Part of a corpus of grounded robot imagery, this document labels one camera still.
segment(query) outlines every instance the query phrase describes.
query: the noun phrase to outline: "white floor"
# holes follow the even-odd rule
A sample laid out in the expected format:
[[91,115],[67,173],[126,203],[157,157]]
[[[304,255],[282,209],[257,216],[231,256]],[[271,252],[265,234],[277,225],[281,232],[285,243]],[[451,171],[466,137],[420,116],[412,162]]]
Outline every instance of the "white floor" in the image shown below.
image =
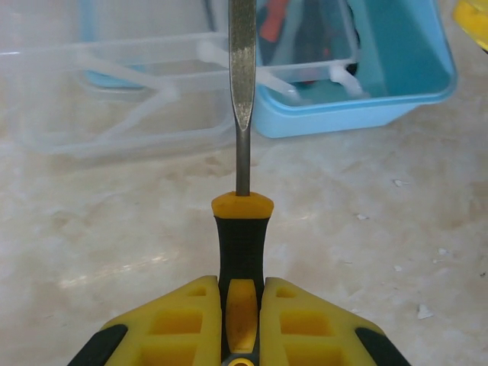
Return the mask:
[[[488,55],[441,3],[449,102],[380,129],[257,136],[252,187],[275,202],[266,275],[376,322],[412,364],[486,365]],[[87,168],[4,136],[0,155],[1,365],[67,364],[112,316],[217,274],[210,201],[233,188],[231,149]]]

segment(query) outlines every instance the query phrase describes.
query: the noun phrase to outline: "transparent storage box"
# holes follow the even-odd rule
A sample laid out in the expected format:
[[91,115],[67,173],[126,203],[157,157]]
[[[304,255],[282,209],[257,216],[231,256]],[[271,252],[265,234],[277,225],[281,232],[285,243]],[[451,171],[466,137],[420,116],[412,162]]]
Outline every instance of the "transparent storage box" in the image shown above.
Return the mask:
[[[258,84],[300,103],[295,83],[328,79],[331,67],[356,62],[345,0],[257,2]],[[15,136],[37,151],[76,156],[232,142],[227,6],[227,0],[4,0],[0,70]],[[317,37],[313,23],[302,21],[311,6],[325,25]],[[311,53],[310,40],[320,37],[327,46]]]

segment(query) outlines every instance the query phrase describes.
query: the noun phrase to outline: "blue container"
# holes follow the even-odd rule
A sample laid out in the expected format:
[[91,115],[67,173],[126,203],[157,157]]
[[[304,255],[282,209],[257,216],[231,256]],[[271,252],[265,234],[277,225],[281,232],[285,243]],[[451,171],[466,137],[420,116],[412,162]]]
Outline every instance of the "blue container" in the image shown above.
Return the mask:
[[259,133],[275,138],[383,126],[453,94],[458,75],[435,0],[348,3],[361,36],[356,77],[371,98],[351,100],[340,85],[322,81],[302,91],[311,103],[296,106],[259,87]]

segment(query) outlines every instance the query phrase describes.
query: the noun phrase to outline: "red object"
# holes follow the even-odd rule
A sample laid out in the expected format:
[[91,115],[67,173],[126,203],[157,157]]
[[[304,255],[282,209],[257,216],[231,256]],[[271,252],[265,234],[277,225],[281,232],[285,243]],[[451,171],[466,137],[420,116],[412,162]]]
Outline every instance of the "red object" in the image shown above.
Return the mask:
[[275,43],[280,37],[281,25],[287,16],[290,0],[268,0],[268,17],[259,29],[259,36],[268,42]]

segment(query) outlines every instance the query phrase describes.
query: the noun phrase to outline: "screwdriver shaft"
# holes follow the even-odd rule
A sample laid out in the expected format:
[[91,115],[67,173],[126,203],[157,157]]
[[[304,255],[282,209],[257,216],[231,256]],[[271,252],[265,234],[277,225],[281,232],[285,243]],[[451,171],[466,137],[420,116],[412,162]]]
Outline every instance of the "screwdriver shaft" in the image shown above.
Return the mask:
[[256,0],[229,0],[230,96],[236,121],[236,195],[250,195],[256,71]]

